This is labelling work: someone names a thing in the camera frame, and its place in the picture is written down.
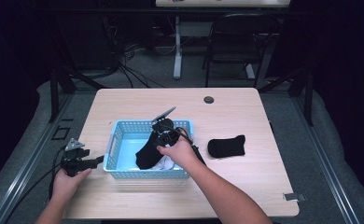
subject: blue plastic basket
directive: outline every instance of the blue plastic basket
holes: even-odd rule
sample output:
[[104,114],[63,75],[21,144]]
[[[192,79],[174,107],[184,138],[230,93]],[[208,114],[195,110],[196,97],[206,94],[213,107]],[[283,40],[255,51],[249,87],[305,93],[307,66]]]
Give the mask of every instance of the blue plastic basket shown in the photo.
[[[193,127],[189,120],[173,120],[174,127],[184,128],[193,137]],[[136,165],[135,153],[147,142],[152,132],[151,120],[118,120],[104,158],[104,170],[115,178],[189,178],[178,165],[170,170],[140,170]]]

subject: chair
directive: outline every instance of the chair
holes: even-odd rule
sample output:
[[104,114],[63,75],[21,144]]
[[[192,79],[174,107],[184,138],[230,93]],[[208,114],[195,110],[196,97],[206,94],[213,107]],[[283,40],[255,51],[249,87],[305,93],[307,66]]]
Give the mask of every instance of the chair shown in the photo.
[[269,36],[277,31],[278,20],[267,14],[232,13],[214,21],[203,62],[208,87],[210,63],[241,63],[245,69],[257,63],[256,88]]

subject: table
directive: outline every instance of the table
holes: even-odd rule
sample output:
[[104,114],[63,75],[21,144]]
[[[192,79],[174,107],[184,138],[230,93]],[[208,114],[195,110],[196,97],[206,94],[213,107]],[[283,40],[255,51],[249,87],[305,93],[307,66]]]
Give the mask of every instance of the table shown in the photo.
[[[212,104],[203,98],[214,98]],[[248,193],[270,217],[293,217],[296,202],[259,94],[255,89],[106,89],[97,92],[79,137],[91,150],[88,159],[104,155],[112,127],[118,119],[154,119],[176,106],[169,119],[189,119],[194,143],[208,165]],[[212,159],[210,139],[245,135],[245,155]],[[101,166],[78,187],[64,218],[77,219],[180,219],[216,217],[195,182],[179,187],[153,188],[123,185]]]
[[[285,8],[289,6],[290,0],[184,0],[174,2],[173,0],[156,0],[156,7],[280,7]],[[203,36],[203,30],[208,30],[211,24],[204,24],[199,26],[200,34],[192,36]],[[175,65],[174,65],[174,79],[181,78],[182,66],[182,50],[180,42],[180,27],[181,23],[179,17],[175,20]]]

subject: sock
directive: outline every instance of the sock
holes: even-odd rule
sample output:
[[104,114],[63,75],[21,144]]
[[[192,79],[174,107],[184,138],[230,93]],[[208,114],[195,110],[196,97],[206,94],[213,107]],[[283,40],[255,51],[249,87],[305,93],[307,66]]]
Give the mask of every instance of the sock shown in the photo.
[[244,156],[244,143],[244,135],[229,139],[212,139],[208,142],[208,152],[214,158]]
[[139,169],[150,169],[161,159],[162,154],[160,154],[154,145],[155,140],[158,137],[158,133],[152,132],[149,139],[147,140],[147,143],[141,148],[141,150],[135,153],[135,163]]

